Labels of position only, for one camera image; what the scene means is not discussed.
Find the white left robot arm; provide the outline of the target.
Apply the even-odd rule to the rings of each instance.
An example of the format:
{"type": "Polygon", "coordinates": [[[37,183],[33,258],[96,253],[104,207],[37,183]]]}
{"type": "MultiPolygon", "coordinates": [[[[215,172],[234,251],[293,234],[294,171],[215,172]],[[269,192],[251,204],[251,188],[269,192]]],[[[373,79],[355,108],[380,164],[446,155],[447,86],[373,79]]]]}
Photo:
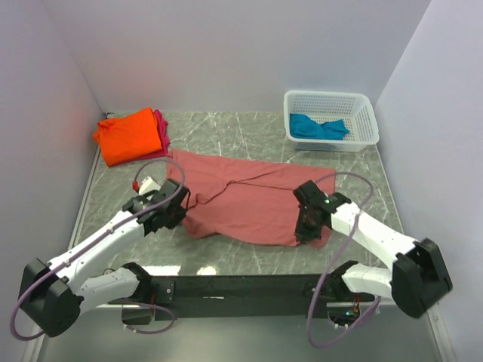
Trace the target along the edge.
{"type": "Polygon", "coordinates": [[[80,315],[108,302],[123,299],[152,308],[152,275],[144,267],[129,262],[106,275],[102,269],[132,242],[178,226],[187,212],[183,201],[189,196],[189,189],[174,179],[159,185],[145,178],[138,194],[89,238],[48,262],[34,259],[25,267],[16,309],[55,337],[80,315]]]}

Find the salmon pink t-shirt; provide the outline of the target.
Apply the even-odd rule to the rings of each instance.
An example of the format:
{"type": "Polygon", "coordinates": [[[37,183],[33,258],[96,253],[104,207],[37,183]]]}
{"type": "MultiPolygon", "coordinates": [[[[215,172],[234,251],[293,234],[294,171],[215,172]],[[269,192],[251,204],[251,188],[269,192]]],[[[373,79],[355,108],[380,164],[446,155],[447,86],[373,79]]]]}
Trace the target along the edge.
{"type": "Polygon", "coordinates": [[[250,244],[296,247],[299,203],[293,191],[316,181],[335,190],[334,170],[249,161],[172,149],[167,177],[183,180],[191,195],[183,226],[195,239],[220,234],[250,244]]]}

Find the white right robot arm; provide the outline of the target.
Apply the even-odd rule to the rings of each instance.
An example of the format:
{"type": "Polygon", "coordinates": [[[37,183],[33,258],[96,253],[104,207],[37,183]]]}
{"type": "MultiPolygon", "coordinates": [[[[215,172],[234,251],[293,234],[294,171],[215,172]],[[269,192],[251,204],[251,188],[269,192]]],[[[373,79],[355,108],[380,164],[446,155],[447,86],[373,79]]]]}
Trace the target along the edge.
{"type": "Polygon", "coordinates": [[[382,267],[349,261],[328,274],[325,293],[347,301],[355,294],[391,299],[406,315],[421,317],[453,289],[438,245],[397,232],[364,212],[345,195],[325,194],[313,181],[294,190],[299,202],[295,237],[321,237],[323,228],[345,235],[375,255],[382,267]]]}

